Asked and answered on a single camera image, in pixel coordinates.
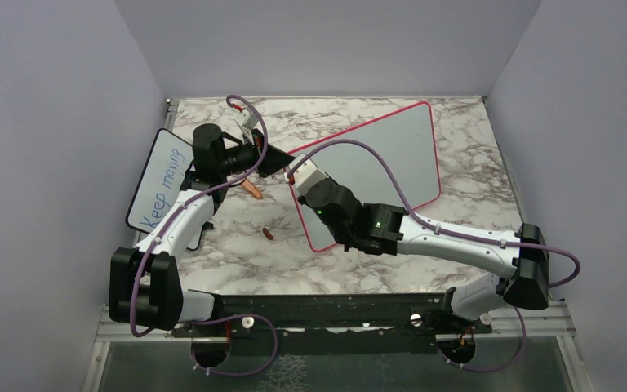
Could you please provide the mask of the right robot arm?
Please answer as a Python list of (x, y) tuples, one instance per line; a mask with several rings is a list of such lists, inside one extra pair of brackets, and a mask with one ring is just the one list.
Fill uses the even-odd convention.
[(500, 232), (444, 225), (413, 218), (403, 207), (361, 203), (332, 179), (295, 188), (298, 203), (310, 208), (345, 250), (430, 256), (487, 271), (446, 292), (438, 321), (449, 332), (501, 306), (544, 310), (549, 305), (549, 253), (536, 225), (523, 223), (516, 231)]

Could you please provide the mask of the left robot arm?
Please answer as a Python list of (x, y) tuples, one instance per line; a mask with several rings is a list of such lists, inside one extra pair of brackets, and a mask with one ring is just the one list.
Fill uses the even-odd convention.
[(109, 317), (131, 325), (139, 336), (146, 330), (171, 330), (193, 322), (204, 335), (214, 335), (224, 324), (224, 314), (214, 305), (216, 295), (181, 287), (177, 258), (208, 229), (237, 179), (230, 176), (256, 172), (273, 175), (294, 161), (294, 156), (269, 144), (258, 129), (250, 138), (234, 139), (214, 124), (193, 131), (192, 169), (185, 173), (175, 202), (153, 231), (131, 248), (118, 248), (111, 257)]

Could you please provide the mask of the brown marker cap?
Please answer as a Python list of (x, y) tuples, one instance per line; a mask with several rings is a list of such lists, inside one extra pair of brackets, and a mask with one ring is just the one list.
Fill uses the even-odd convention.
[(274, 236), (270, 233), (270, 231), (266, 228), (262, 229), (262, 232), (264, 234), (264, 236), (269, 240), (272, 241), (274, 239)]

